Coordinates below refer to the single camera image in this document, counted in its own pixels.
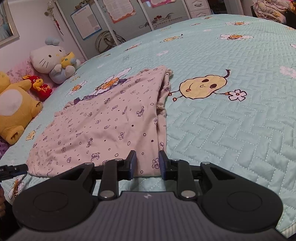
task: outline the light blue quilted bedspread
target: light blue quilted bedspread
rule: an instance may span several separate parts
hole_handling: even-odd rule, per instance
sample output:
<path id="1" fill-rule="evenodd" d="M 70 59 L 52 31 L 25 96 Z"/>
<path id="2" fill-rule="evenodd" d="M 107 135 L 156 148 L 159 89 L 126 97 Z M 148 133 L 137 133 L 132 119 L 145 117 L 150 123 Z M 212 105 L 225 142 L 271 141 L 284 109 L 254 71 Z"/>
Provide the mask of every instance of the light blue quilted bedspread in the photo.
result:
<path id="1" fill-rule="evenodd" d="M 26 136 L 33 130 L 40 134 L 68 101 L 90 94 L 126 68 L 133 75 L 163 64 L 174 71 L 171 91 L 187 79 L 203 77 L 199 91 L 185 85 L 167 98 L 168 156 L 192 165 L 210 161 L 273 190 L 284 203 L 277 228 L 290 236 L 296 217 L 295 48 L 295 30 L 247 16 L 212 15 L 155 30 L 87 61 L 45 101 L 1 165 L 25 163 L 34 143 Z M 230 74 L 223 78 L 226 70 Z M 209 80 L 207 75 L 216 76 Z M 28 175 L 24 188 L 45 179 Z M 2 183 L 7 199 L 12 183 Z M 151 177 L 121 181 L 119 187 L 163 191 L 175 184 Z"/>

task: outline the white plush toy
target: white plush toy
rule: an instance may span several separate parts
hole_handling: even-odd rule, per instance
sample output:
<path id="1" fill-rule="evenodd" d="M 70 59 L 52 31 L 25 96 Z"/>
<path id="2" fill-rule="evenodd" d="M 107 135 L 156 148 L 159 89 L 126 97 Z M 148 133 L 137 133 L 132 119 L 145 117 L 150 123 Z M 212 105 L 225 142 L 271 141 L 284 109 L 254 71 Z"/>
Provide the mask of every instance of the white plush toy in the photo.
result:
<path id="1" fill-rule="evenodd" d="M 62 67 L 62 58 L 67 56 L 66 51 L 59 46 L 59 40 L 48 37 L 45 40 L 46 46 L 30 52 L 30 60 L 34 68 L 43 74 L 49 74 L 53 82 L 62 84 L 70 78 L 81 66 L 79 60 L 73 65 Z"/>

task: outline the white drawer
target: white drawer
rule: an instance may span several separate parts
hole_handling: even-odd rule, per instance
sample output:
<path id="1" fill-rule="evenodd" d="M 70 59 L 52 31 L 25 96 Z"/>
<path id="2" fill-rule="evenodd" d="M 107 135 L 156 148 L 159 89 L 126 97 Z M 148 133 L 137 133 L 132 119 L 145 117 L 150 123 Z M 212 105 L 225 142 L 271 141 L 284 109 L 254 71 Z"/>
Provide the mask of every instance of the white drawer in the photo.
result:
<path id="1" fill-rule="evenodd" d="M 190 12 L 209 8 L 207 0 L 185 0 L 185 2 Z"/>
<path id="2" fill-rule="evenodd" d="M 204 17 L 207 15 L 211 15 L 211 12 L 209 9 L 204 9 L 204 10 L 198 10 L 194 12 L 190 12 L 190 15 L 192 18 L 198 18 L 198 17 Z"/>

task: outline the quilted stitching pattern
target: quilted stitching pattern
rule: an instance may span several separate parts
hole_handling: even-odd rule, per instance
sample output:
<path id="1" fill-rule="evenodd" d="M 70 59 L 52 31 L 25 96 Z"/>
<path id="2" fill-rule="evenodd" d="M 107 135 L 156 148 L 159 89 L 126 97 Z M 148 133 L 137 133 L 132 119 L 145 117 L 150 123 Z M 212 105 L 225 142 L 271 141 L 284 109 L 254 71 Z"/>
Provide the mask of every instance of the quilted stitching pattern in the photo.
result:
<path id="1" fill-rule="evenodd" d="M 225 24 L 235 21 L 251 23 Z M 165 38 L 181 34 L 183 38 L 163 42 Z M 254 38 L 218 39 L 221 34 Z M 138 47 L 124 51 L 140 42 Z M 17 160 L 14 164 L 24 163 L 33 144 L 25 142 L 31 130 L 42 123 L 36 130 L 37 134 L 41 133 L 52 120 L 53 113 L 62 109 L 67 101 L 89 94 L 99 83 L 122 69 L 132 67 L 134 74 L 146 67 L 166 65 L 174 71 L 172 91 L 177 91 L 186 79 L 209 74 L 224 76 L 225 70 L 230 69 L 226 86 L 217 93 L 240 89 L 247 92 L 244 101 L 230 101 L 227 96 L 216 94 L 196 100 L 182 97 L 176 102 L 172 101 L 174 95 L 168 97 L 167 154 L 192 165 L 210 161 L 270 188 L 284 203 L 277 226 L 279 231 L 284 231 L 295 223 L 296 217 L 296 82 L 280 73 L 281 66 L 296 68 L 293 66 L 296 50 L 291 43 L 296 44 L 296 31 L 272 21 L 235 15 L 196 18 L 135 38 L 92 58 L 78 70 L 79 80 L 71 82 L 73 77 L 61 85 L 45 102 L 40 116 L 1 161 L 3 164 L 11 160 Z M 88 82 L 81 90 L 64 97 L 70 88 L 84 79 Z M 24 180 L 25 187 L 43 180 L 28 176 Z M 6 191 L 12 182 L 3 182 Z M 174 190 L 176 184 L 164 182 L 159 177 L 135 178 L 120 181 L 119 188 L 120 191 L 163 191 Z"/>

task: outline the red dragon plush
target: red dragon plush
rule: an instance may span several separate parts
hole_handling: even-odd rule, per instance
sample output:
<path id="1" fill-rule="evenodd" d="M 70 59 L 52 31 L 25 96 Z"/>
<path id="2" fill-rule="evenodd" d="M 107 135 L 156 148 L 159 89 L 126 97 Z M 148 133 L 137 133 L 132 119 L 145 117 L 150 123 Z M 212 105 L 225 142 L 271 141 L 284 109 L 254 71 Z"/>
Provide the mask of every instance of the red dragon plush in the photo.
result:
<path id="1" fill-rule="evenodd" d="M 26 75 L 23 77 L 24 80 L 29 79 L 32 82 L 31 90 L 37 93 L 40 101 L 45 101 L 52 93 L 52 89 L 43 83 L 43 79 L 38 76 Z"/>

